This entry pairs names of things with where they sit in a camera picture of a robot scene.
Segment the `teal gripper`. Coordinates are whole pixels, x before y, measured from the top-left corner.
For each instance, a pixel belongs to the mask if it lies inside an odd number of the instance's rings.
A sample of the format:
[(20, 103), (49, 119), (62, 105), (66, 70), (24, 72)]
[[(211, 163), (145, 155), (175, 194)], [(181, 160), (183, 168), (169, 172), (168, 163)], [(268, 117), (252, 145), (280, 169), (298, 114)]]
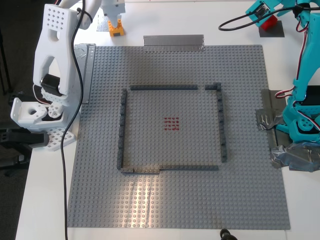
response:
[(282, 8), (276, 9), (274, 14), (277, 17), (281, 17), (285, 9), (294, 7), (297, 4), (296, 0), (272, 0), (271, 1), (271, 9), (274, 10), (277, 6), (281, 6)]

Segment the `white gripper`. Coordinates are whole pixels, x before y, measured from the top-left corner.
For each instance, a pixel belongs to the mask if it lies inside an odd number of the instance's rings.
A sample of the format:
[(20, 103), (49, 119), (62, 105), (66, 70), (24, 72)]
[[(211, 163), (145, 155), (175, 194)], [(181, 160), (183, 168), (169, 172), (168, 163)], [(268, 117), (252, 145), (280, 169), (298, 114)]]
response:
[(101, 9), (103, 14), (107, 16), (112, 26), (116, 25), (117, 16), (117, 26), (122, 26), (122, 13), (126, 12), (125, 0), (102, 0)]

